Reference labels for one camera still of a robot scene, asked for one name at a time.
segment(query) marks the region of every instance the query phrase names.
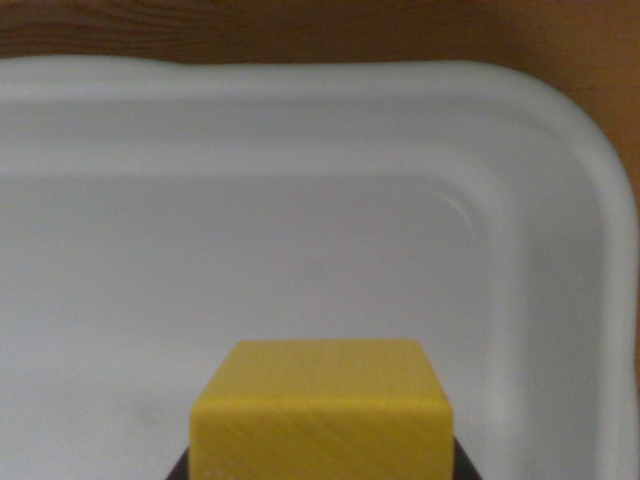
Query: white plastic tray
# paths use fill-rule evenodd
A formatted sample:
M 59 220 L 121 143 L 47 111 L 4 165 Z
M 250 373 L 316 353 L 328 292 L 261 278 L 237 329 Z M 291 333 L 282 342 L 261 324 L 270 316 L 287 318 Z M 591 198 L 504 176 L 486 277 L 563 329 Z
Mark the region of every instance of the white plastic tray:
M 243 338 L 416 337 L 487 480 L 636 480 L 637 220 L 486 65 L 0 63 L 0 478 L 164 478 Z

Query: yellow wooden block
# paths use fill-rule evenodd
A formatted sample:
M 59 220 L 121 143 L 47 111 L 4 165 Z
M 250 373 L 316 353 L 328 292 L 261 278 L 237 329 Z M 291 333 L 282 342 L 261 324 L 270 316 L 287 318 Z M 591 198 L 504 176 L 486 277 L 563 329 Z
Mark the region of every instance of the yellow wooden block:
M 240 342 L 191 412 L 191 480 L 451 480 L 453 413 L 412 340 Z

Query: wooden table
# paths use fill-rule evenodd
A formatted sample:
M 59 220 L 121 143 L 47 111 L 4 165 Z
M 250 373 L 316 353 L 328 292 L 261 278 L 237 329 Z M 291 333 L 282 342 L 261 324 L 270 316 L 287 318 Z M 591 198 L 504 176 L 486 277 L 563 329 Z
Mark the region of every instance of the wooden table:
M 638 0 L 0 0 L 0 57 L 50 53 L 496 63 L 581 105 L 617 148 L 640 200 Z

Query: black object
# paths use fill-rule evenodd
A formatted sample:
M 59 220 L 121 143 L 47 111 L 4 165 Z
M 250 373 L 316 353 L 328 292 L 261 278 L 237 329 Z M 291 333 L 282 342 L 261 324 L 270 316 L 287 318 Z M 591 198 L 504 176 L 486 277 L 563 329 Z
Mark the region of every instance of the black object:
M 453 480 L 482 480 L 457 439 L 454 452 Z M 184 451 L 175 467 L 173 467 L 173 470 L 171 470 L 167 480 L 189 480 L 188 448 Z

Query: block top face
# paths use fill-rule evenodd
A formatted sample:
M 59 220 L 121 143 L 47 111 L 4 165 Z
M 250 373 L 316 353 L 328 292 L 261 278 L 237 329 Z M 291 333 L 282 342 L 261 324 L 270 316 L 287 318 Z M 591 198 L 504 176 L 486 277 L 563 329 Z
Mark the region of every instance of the block top face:
M 422 347 L 404 339 L 243 341 L 194 408 L 256 401 L 448 405 Z

